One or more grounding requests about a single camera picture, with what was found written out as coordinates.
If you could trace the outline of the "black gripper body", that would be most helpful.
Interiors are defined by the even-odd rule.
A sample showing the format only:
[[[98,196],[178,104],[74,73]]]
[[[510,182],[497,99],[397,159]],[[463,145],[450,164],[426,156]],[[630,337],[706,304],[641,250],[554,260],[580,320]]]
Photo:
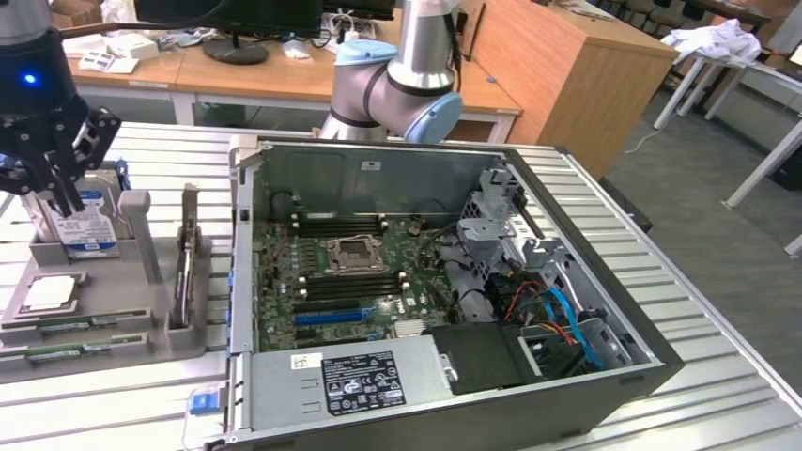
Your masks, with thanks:
[[[2,47],[2,149],[14,151],[14,121],[30,117],[64,121],[76,136],[90,115],[79,99],[63,35],[50,28],[34,40]]]

